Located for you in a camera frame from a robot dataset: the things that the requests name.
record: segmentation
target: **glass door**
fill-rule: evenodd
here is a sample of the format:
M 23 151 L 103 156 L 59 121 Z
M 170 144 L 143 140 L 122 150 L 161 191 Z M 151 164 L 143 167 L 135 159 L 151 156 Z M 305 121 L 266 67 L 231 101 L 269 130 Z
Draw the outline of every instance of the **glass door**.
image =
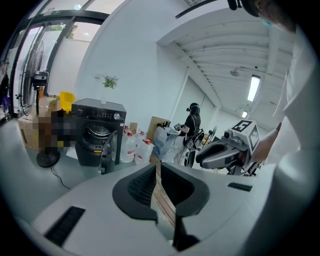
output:
M 27 57 L 30 54 L 31 49 L 34 47 L 35 42 L 37 41 L 41 31 L 43 29 L 43 26 L 38 26 L 31 28 L 28 31 L 28 34 L 23 42 L 15 72 L 14 72 L 14 79 L 13 79 L 13 106 L 14 106 L 14 112 L 17 113 L 20 110 L 22 101 L 22 95 L 21 95 L 21 85 L 24 82 L 25 78 L 25 71 L 27 66 Z
M 35 71 L 45 71 L 51 52 L 65 24 L 47 25 L 31 28 L 25 39 L 15 70 L 13 91 L 18 95 L 14 110 L 28 115 L 34 101 L 31 79 Z

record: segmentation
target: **potted plant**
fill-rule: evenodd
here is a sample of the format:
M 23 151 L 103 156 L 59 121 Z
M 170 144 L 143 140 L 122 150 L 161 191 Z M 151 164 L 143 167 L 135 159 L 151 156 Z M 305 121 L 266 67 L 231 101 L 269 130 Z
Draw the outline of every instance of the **potted plant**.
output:
M 119 80 L 119 78 L 117 78 L 116 76 L 108 76 L 107 74 L 102 75 L 104 78 L 104 82 L 102 83 L 104 88 L 112 88 L 115 89 L 115 87 L 117 87 L 117 82 Z M 105 104 L 106 103 L 106 92 L 102 91 L 101 92 L 101 103 Z

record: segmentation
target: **person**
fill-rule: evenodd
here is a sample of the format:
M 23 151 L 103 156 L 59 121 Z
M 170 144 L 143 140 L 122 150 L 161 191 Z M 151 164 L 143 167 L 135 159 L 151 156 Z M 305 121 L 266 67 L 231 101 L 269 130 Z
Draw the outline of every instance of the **person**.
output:
M 198 103 L 192 103 L 187 109 L 190 114 L 185 120 L 184 126 L 178 129 L 181 133 L 175 138 L 172 147 L 168 150 L 166 156 L 162 160 L 167 163 L 179 164 L 180 159 L 186 154 L 186 147 L 184 141 L 192 136 L 195 130 L 200 128 L 201 118 L 200 118 L 200 106 Z
M 277 164 L 286 154 L 296 152 L 300 147 L 297 135 L 285 116 L 284 108 L 303 88 L 316 65 L 319 66 L 319 61 L 302 29 L 274 0 L 242 0 L 242 4 L 249 14 L 261 17 L 272 26 L 295 34 L 291 66 L 285 76 L 280 100 L 273 114 L 279 124 L 259 142 L 251 158 L 251 162 L 265 161 L 265 165 Z

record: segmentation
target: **white ceiling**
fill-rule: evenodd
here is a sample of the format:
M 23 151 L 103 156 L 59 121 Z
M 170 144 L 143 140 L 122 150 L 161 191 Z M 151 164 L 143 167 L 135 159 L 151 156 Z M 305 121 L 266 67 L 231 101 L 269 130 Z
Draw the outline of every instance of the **white ceiling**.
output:
M 272 115 L 291 63 L 294 36 L 266 26 L 242 10 L 217 12 L 224 12 L 219 22 L 201 24 L 174 42 L 204 74 L 223 110 L 238 116 L 245 110 L 248 118 L 272 130 L 277 125 Z M 230 74 L 234 69 L 238 77 Z M 247 100 L 252 75 L 261 77 L 253 102 Z

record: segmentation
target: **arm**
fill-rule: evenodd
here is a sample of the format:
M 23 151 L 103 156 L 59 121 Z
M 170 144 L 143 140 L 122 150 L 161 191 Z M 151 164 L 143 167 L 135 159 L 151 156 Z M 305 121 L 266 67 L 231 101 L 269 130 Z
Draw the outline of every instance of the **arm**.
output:
M 259 162 L 267 159 L 270 149 L 278 136 L 280 128 L 281 123 L 279 123 L 278 126 L 266 137 L 260 140 L 259 144 L 256 146 L 256 150 L 254 151 L 250 162 Z

